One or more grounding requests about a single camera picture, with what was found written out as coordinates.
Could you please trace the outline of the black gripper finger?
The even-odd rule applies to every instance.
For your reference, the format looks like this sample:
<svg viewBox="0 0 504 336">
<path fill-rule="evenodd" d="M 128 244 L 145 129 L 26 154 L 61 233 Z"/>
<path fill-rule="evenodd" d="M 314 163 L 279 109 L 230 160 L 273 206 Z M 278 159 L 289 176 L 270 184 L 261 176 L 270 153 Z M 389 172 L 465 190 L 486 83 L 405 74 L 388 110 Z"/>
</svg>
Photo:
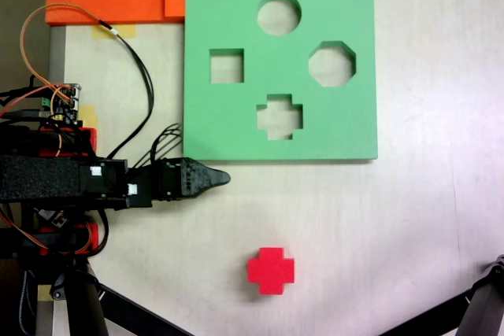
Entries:
<svg viewBox="0 0 504 336">
<path fill-rule="evenodd" d="M 182 159 L 182 174 L 185 179 L 230 179 L 231 176 L 224 171 L 205 166 L 191 159 Z"/>
<path fill-rule="evenodd" d="M 205 193 L 207 190 L 213 189 L 218 186 L 226 185 L 230 179 L 217 179 L 217 180 L 186 180 L 182 185 L 183 198 L 196 198 Z"/>
</svg>

